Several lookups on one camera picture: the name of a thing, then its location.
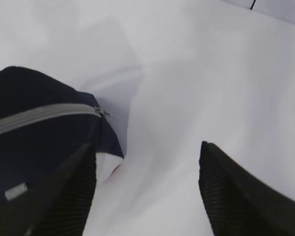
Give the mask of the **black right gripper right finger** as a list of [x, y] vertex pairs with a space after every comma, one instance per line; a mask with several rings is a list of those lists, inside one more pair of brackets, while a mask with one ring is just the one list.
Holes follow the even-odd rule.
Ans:
[[295, 201], [203, 141], [199, 189], [215, 236], [295, 236]]

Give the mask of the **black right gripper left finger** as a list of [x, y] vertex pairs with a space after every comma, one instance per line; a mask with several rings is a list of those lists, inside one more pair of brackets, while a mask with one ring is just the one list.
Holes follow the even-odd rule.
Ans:
[[0, 192], [0, 236], [81, 236], [95, 187], [95, 147], [85, 144], [35, 185]]

